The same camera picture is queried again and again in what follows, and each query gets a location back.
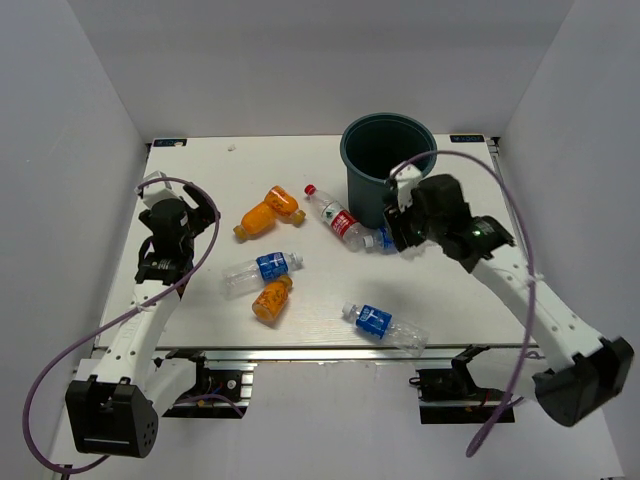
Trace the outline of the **blue label bottle front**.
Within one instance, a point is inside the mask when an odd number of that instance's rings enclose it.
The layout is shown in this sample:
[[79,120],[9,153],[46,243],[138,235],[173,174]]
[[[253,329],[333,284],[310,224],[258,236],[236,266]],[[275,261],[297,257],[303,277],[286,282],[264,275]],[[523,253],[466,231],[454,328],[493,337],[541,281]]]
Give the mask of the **blue label bottle front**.
[[377,307],[346,302],[342,316],[358,335],[378,345],[404,351],[412,358],[421,357],[427,347],[426,330]]

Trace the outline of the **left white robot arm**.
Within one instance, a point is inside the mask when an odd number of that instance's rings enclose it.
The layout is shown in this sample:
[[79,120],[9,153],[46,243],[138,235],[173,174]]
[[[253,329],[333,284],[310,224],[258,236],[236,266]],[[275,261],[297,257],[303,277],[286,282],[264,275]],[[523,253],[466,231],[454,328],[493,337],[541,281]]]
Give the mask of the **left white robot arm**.
[[220,219],[210,196],[187,182],[176,194],[166,179],[139,190],[140,222],[151,234],[138,254],[129,319],[85,380],[67,388],[65,403],[78,452],[144,458],[155,444],[160,417],[183,393],[205,396],[211,374],[191,360],[153,354],[162,332],[203,261],[195,239]]

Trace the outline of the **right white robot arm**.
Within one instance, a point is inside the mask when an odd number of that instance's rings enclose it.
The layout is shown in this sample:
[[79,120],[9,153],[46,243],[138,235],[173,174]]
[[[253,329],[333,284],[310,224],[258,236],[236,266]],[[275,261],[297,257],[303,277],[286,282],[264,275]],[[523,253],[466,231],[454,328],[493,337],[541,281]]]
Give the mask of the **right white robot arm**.
[[384,219],[395,246],[406,251],[436,243],[501,300],[542,350],[542,361],[523,360],[514,393],[565,427],[621,393],[632,346],[622,337],[605,338],[536,279],[509,231],[491,216],[472,214],[457,179],[425,177],[408,166],[388,184]]

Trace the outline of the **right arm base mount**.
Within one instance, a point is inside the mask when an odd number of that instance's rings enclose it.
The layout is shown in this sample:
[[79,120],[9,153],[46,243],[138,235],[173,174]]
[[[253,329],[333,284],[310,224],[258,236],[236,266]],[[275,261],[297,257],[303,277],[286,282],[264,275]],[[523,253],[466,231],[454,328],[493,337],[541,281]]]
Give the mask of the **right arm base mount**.
[[421,357],[411,358],[415,373],[408,383],[416,389],[422,425],[480,426],[497,409],[503,397],[501,390],[464,379],[452,366],[454,358],[466,359],[476,350],[478,347],[471,345],[464,349],[429,349]]

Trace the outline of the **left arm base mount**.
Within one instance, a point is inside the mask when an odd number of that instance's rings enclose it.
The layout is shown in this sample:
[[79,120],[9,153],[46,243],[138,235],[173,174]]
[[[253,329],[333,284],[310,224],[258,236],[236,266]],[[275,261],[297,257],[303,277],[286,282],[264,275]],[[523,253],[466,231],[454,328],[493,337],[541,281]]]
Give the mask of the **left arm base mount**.
[[174,349],[153,362],[160,370],[169,361],[186,360],[194,365],[193,382],[165,418],[239,419],[251,398],[254,364],[235,360],[209,359],[202,350]]

